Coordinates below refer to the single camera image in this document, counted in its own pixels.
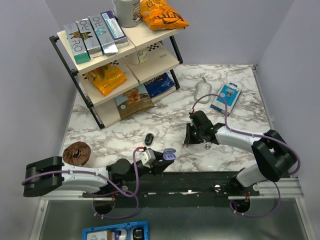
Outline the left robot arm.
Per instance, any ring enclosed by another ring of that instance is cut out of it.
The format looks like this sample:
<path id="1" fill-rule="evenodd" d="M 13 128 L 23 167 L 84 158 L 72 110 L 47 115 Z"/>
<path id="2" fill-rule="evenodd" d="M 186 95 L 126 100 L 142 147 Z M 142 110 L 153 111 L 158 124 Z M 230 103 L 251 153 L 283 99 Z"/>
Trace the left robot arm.
<path id="1" fill-rule="evenodd" d="M 82 191 L 93 197 L 107 197 L 119 193 L 127 198 L 137 195 L 140 177 L 160 175 L 176 160 L 176 150 L 162 152 L 137 147 L 132 153 L 133 162 L 121 158 L 116 163 L 100 168 L 74 166 L 54 156 L 34 163 L 25 169 L 22 181 L 23 196 L 41 197 L 53 191 Z"/>

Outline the lavender earbud charging case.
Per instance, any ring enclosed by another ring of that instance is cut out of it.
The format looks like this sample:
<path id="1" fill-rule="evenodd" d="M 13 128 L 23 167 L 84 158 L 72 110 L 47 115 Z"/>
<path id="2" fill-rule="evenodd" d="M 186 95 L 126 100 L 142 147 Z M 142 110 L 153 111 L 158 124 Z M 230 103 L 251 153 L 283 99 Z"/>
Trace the lavender earbud charging case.
<path id="1" fill-rule="evenodd" d="M 175 153 L 176 150 L 174 148 L 166 148 L 163 151 L 162 159 L 164 161 L 174 161 L 177 158 Z"/>

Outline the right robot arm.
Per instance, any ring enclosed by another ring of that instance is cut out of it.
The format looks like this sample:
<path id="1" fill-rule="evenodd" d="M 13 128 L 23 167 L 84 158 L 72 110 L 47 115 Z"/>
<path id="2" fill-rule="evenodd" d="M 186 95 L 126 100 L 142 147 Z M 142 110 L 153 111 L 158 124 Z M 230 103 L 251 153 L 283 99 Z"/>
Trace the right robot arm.
<path id="1" fill-rule="evenodd" d="M 256 163 L 238 171 L 227 183 L 226 189 L 236 196 L 263 181 L 278 182 L 298 158 L 275 130 L 266 133 L 241 133 L 227 128 L 224 123 L 212 124 L 206 114 L 199 110 L 189 114 L 186 125 L 185 145 L 228 145 L 254 155 Z"/>

